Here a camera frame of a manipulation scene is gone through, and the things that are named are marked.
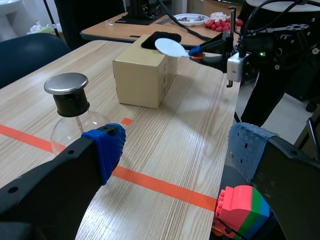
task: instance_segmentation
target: black chair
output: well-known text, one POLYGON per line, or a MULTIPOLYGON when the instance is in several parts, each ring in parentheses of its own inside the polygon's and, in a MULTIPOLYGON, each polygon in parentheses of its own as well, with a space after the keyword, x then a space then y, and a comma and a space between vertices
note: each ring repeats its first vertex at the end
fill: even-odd
POLYGON ((80 32, 125 12, 123 0, 54 0, 62 32, 74 50, 89 42, 80 32))
POLYGON ((0 89, 70 51, 61 38, 48 33, 0 42, 0 89))

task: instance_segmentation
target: wooden table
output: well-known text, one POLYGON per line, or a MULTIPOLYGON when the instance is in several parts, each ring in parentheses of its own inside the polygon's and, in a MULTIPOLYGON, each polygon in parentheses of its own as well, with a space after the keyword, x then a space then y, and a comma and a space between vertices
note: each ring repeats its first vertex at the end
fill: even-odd
MULTIPOLYGON (((80 34, 82 38, 86 40, 108 40, 122 43, 133 43, 137 40, 137 37, 142 35, 151 35, 156 31, 159 32, 168 32, 179 34, 182 37, 181 43, 190 49, 194 46, 197 46, 204 41, 200 38, 190 34, 184 28, 178 26, 173 21, 167 22, 165 24, 158 24, 169 17, 167 15, 159 18, 155 22, 150 25, 135 25, 135 24, 124 24, 124 23, 116 23, 116 20, 120 19, 122 16, 127 13, 119 14, 113 18, 108 19, 107 21, 111 21, 113 26, 108 25, 105 21, 91 26, 85 30, 83 30, 80 34)), ((217 31, 213 31, 211 29, 205 28, 203 25, 201 26, 191 26, 189 27, 193 31, 210 38, 214 38, 219 34, 217 31)))
POLYGON ((206 240, 239 84, 226 88, 220 71, 182 57, 159 109, 119 104, 112 60, 128 46, 92 41, 0 90, 0 187, 54 158, 31 141, 48 143, 60 119, 44 83, 57 74, 82 73, 92 110, 114 123, 132 122, 116 176, 92 200, 77 239, 206 240), (8 137, 7 127, 24 132, 13 137, 31 145, 8 137))

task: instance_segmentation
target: screw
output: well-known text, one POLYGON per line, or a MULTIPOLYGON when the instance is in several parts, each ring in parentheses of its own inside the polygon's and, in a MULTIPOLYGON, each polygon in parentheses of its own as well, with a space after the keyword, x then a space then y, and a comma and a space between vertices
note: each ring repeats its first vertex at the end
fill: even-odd
POLYGON ((317 55, 319 53, 319 49, 318 48, 314 48, 314 49, 312 49, 312 54, 313 55, 317 55))

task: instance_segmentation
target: back table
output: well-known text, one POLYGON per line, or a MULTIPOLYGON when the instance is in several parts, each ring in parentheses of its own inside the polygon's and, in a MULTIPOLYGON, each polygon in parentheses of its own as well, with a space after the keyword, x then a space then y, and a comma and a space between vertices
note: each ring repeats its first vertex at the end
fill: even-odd
POLYGON ((159 109, 119 104, 112 60, 130 44, 92 41, 0 90, 0 187, 50 161, 60 119, 44 83, 85 74, 91 109, 126 121, 119 166, 92 200, 77 239, 209 238, 239 85, 186 57, 159 109))

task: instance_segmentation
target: bottle cap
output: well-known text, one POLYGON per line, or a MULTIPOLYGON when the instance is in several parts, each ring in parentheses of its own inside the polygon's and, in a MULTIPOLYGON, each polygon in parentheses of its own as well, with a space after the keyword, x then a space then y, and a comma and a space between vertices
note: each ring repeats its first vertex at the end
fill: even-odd
POLYGON ((88 78, 81 73, 62 73, 48 79, 44 83, 44 90, 52 95, 66 95, 85 88, 88 82, 88 78))
POLYGON ((58 114, 72 118, 85 113, 90 107, 84 90, 88 82, 81 73, 63 73, 48 79, 44 90, 53 95, 58 114))

